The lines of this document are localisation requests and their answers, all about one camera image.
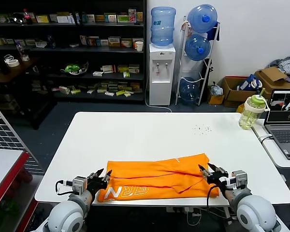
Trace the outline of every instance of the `water cooler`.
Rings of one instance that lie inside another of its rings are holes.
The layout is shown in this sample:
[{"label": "water cooler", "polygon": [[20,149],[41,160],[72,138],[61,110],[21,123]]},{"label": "water cooler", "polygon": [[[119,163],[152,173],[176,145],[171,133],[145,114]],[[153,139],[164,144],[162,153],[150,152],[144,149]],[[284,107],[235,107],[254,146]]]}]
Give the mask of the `water cooler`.
[{"label": "water cooler", "polygon": [[176,9],[154,7],[151,10],[149,45],[149,104],[169,105],[173,82],[175,49],[173,31]]},{"label": "water cooler", "polygon": [[173,82],[175,49],[149,45],[149,105],[169,105]]}]

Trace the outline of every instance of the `laptop keyboard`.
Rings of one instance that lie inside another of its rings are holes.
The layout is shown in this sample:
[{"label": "laptop keyboard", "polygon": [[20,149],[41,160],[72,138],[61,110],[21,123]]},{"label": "laptop keyboard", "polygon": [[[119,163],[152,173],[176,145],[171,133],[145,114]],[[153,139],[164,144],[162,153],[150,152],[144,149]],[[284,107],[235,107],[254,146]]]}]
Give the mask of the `laptop keyboard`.
[{"label": "laptop keyboard", "polygon": [[271,130],[271,133],[281,144],[290,144],[290,130]]}]

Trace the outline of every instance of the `laptop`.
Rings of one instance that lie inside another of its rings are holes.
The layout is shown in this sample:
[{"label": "laptop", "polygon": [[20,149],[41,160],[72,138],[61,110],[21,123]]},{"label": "laptop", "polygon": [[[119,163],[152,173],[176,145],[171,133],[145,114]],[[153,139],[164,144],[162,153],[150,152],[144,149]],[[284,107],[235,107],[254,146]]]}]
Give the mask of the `laptop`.
[{"label": "laptop", "polygon": [[290,89],[274,89],[264,126],[290,160]]}]

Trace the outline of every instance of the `white wall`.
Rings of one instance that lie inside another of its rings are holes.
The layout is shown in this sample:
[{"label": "white wall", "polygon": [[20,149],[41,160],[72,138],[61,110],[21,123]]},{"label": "white wall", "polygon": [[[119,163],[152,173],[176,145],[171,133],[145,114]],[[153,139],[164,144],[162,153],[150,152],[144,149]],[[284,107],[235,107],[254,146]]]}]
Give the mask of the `white wall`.
[{"label": "white wall", "polygon": [[249,75],[274,59],[290,56],[290,0],[147,0],[147,41],[151,35],[151,9],[174,7],[173,44],[178,64],[183,16],[204,3],[216,8],[221,23],[210,83],[226,75]]}]

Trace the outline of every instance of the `white tape roll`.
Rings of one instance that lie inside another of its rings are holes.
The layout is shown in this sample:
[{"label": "white tape roll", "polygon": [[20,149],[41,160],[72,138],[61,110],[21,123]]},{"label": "white tape roll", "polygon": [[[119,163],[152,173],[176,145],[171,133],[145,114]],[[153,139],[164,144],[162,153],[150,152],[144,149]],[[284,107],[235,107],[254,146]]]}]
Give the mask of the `white tape roll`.
[{"label": "white tape roll", "polygon": [[19,65],[19,61],[17,59],[12,59],[12,60],[8,61],[8,66],[11,68],[16,67],[18,65]]}]

